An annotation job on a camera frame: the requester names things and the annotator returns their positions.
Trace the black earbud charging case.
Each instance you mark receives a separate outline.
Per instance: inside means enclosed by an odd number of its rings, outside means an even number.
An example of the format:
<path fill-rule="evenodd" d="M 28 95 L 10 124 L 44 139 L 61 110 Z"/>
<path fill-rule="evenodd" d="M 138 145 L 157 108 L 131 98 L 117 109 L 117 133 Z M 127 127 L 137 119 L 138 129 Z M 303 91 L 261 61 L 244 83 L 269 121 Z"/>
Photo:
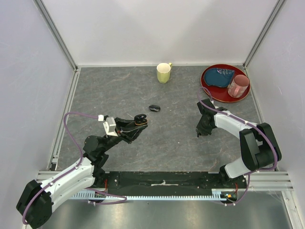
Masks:
<path fill-rule="evenodd" d="M 158 105 L 150 105 L 149 107 L 149 110 L 152 111 L 152 112 L 159 112 L 161 110 L 160 106 Z"/>

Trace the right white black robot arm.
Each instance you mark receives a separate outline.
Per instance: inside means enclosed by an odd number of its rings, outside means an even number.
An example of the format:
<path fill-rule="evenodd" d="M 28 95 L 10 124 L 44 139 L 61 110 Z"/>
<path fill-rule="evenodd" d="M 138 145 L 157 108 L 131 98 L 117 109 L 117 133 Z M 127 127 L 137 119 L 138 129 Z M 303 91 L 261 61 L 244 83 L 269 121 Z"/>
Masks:
<path fill-rule="evenodd" d="M 277 167 L 282 154 L 269 124 L 248 122 L 223 107 L 214 106 L 210 99 L 199 101 L 197 106 L 202 115 L 196 127 L 197 136 L 211 135 L 213 129 L 220 128 L 240 142 L 241 156 L 220 168 L 218 182 L 222 187 L 230 187 L 243 175 Z"/>

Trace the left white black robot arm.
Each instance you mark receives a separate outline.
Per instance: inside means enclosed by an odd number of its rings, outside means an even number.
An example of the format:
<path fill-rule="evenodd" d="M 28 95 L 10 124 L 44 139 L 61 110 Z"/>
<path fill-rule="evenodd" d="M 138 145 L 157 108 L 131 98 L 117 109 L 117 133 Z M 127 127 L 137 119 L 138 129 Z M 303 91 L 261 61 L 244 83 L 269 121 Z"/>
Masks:
<path fill-rule="evenodd" d="M 132 120 L 101 114 L 95 119 L 103 123 L 104 136 L 88 136 L 80 158 L 67 169 L 42 182 L 27 183 L 16 205 L 24 225 L 37 229 L 74 194 L 91 186 L 101 187 L 105 181 L 102 167 L 109 157 L 106 152 L 121 141 L 132 143 L 148 126 L 145 114 Z"/>

